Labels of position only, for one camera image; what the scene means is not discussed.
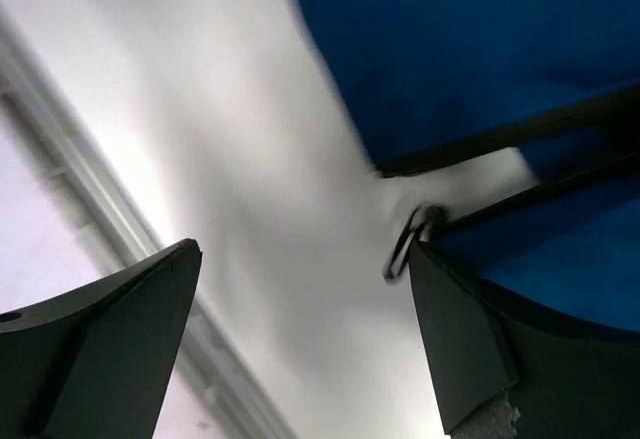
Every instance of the zipper pull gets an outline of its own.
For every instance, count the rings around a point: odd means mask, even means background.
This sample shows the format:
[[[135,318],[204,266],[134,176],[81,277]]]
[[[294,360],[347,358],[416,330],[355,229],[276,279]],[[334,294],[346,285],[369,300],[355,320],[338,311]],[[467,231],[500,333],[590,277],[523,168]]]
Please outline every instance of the zipper pull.
[[[409,264],[409,246],[414,239],[429,239],[429,231],[434,225],[447,221],[449,211],[443,206],[421,204],[416,207],[407,219],[396,246],[382,270],[387,284],[396,284],[402,279],[404,270]]]

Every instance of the metal rail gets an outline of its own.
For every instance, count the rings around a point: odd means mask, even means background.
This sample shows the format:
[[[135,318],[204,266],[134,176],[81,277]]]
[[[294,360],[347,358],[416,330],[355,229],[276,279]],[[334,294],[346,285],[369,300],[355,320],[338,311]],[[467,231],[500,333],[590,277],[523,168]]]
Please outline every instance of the metal rail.
[[[0,91],[5,105],[46,151],[56,173],[64,175],[121,262],[132,265],[161,250],[152,229],[132,207],[63,102],[47,87],[3,17],[0,73],[5,79]],[[177,364],[229,439],[296,437],[197,297]]]

